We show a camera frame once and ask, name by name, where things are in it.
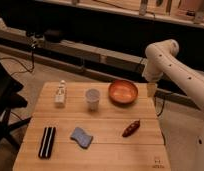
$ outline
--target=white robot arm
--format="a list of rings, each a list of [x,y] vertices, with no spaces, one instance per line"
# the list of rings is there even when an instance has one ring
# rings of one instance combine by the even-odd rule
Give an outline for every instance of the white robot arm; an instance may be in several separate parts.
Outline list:
[[[142,76],[157,82],[165,73],[204,112],[204,76],[179,62],[175,56],[179,45],[175,40],[150,44],[146,48],[148,62]],[[198,150],[193,171],[204,171],[204,125],[199,136]]]

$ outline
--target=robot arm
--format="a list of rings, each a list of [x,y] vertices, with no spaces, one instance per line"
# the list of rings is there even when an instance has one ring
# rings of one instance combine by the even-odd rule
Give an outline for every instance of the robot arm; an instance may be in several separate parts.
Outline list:
[[[148,63],[142,76],[157,82],[165,73],[204,112],[204,76],[179,62],[175,56],[179,45],[175,40],[150,44],[146,48]]]

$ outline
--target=sausage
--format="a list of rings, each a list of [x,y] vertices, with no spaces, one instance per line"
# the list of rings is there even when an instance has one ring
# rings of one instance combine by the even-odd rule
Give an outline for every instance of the sausage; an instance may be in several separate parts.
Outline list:
[[[133,134],[140,127],[140,120],[130,124],[123,132],[122,137],[128,137]]]

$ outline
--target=red object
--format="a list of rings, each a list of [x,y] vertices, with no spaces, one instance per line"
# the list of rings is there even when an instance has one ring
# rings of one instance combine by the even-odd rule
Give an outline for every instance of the red object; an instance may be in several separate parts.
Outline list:
[[[132,103],[138,96],[138,88],[127,80],[116,80],[109,86],[109,97],[120,104]]]
[[[140,127],[140,120],[133,122],[124,130],[122,137],[128,137],[132,135],[139,127]]]

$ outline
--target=small bottle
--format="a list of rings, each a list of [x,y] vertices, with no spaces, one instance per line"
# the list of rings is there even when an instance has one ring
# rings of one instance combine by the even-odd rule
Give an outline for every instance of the small bottle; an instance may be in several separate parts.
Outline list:
[[[55,95],[55,104],[57,107],[65,106],[66,85],[65,81],[61,80]]]

